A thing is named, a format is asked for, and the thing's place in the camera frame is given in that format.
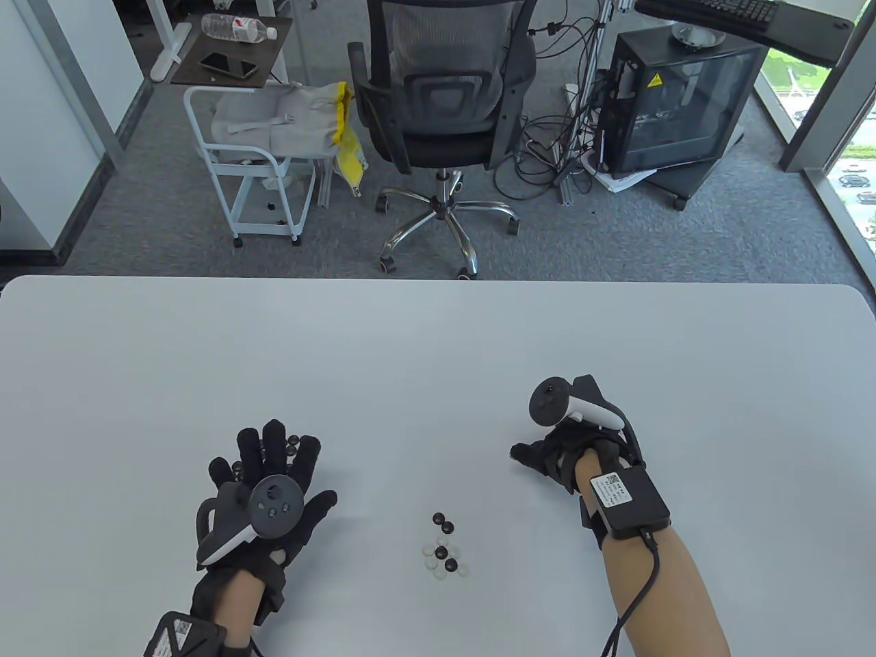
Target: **car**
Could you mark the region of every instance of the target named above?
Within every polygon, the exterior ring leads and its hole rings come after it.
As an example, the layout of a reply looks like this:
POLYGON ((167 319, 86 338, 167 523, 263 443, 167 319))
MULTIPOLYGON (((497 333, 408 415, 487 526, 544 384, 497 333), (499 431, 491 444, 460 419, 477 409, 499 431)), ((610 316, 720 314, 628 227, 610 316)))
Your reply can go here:
POLYGON ((855 173, 839 177, 839 184, 843 187, 870 187, 870 179, 855 173))

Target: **black glove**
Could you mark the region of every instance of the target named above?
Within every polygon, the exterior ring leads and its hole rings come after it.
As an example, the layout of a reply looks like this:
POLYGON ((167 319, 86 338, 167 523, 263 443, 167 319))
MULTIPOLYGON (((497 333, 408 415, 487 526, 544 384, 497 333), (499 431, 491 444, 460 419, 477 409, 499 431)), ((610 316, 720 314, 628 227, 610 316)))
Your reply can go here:
POLYGON ((644 465, 639 453, 639 443, 623 412, 605 400, 596 380, 587 375, 575 379, 572 392, 581 399, 607 408, 625 423, 621 431, 598 427, 586 420, 565 418, 544 437, 532 444, 519 442, 511 448, 511 458, 551 477, 573 494, 580 492, 575 480, 575 466, 588 449, 596 450, 603 472, 620 470, 620 458, 630 465, 644 465))
MULTIPOLYGON (((295 480, 302 492, 307 493, 320 454, 318 439, 312 435, 302 436, 297 446, 298 454, 288 465, 286 428, 278 420, 271 420, 262 429, 261 444, 258 431, 246 428, 237 435, 237 446, 243 465, 241 480, 250 490, 265 477, 285 474, 295 480)), ((209 475, 217 489, 235 480, 228 461, 220 456, 210 463, 209 475)), ((258 538, 251 543, 243 543, 218 562, 207 566, 207 574, 194 589, 191 615, 212 620, 215 603, 225 586, 239 570, 246 570, 265 583, 265 594, 256 616, 256 625, 261 625, 269 613, 277 611, 283 604, 282 591, 286 584, 284 568, 307 545, 316 526, 336 504, 337 493, 323 491, 304 505, 298 524, 285 536, 274 540, 258 538)))

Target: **floor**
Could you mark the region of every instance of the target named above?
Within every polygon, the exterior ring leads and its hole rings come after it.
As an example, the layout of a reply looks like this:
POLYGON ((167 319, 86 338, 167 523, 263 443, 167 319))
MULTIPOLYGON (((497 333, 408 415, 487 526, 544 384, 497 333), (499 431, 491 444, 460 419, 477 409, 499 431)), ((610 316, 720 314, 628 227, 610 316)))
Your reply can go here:
MULTIPOLYGON (((363 2, 321 0, 311 11, 300 2, 301 21, 315 83, 349 79, 349 40, 366 40, 363 2)), ((564 0, 544 0, 533 20, 544 25, 562 18, 564 0)), ((569 16, 593 7, 570 0, 569 16)), ((651 25, 643 17, 611 23, 603 59, 609 59, 613 33, 651 25)), ((155 38, 148 26, 132 44, 145 69, 154 60, 155 38)), ((538 38, 539 47, 549 43, 538 38)), ((295 65, 294 47, 287 48, 295 65)), ((526 97, 526 113, 562 110, 559 87, 574 79, 577 49, 539 63, 526 97)), ((301 248, 280 237, 245 237, 234 249, 207 172, 194 149, 181 105, 183 89, 157 85, 128 147, 121 171, 103 198, 67 264, 48 270, 64 274, 143 276, 256 276, 373 278, 382 276, 377 255, 394 227, 418 209, 397 201, 387 215, 374 212, 380 187, 402 185, 423 192, 432 173, 406 178, 385 163, 359 128, 371 168, 356 199, 336 179, 327 209, 313 208, 301 248)), ((207 112, 206 106, 199 108, 207 112)), ((641 184, 612 195, 594 185, 564 208, 554 191, 526 202, 509 201, 523 223, 518 237, 505 233, 498 219, 463 216, 477 248, 483 279, 642 280, 753 283, 833 283, 857 288, 876 307, 872 289, 860 275, 830 218, 804 179, 775 164, 781 142, 759 103, 751 99, 740 124, 745 138, 733 149, 684 212, 669 197, 641 184)), ((533 190, 501 169, 498 182, 516 195, 533 190)), ((491 173, 466 172, 461 198, 500 200, 491 173)), ((393 276, 452 278, 463 265, 456 244, 441 223, 428 225, 397 251, 393 276)), ((34 270, 0 269, 0 281, 34 270)))

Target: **computer case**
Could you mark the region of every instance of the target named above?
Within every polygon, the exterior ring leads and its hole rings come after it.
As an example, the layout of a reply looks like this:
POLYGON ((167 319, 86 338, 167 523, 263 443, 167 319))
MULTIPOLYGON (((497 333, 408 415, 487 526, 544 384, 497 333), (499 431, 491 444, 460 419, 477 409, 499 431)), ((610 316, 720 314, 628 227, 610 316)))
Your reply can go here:
POLYGON ((619 34, 600 94, 596 151, 604 170, 721 157, 766 56, 765 46, 731 34, 698 51, 679 43, 671 26, 619 34))

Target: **chair wheel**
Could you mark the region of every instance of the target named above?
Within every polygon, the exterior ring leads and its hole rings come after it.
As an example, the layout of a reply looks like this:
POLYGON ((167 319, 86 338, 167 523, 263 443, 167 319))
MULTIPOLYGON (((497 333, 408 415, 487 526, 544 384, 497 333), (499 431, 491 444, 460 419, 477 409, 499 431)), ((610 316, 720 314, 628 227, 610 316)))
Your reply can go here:
POLYGON ((392 259, 392 256, 380 259, 380 271, 383 273, 393 273, 395 271, 395 260, 392 259))

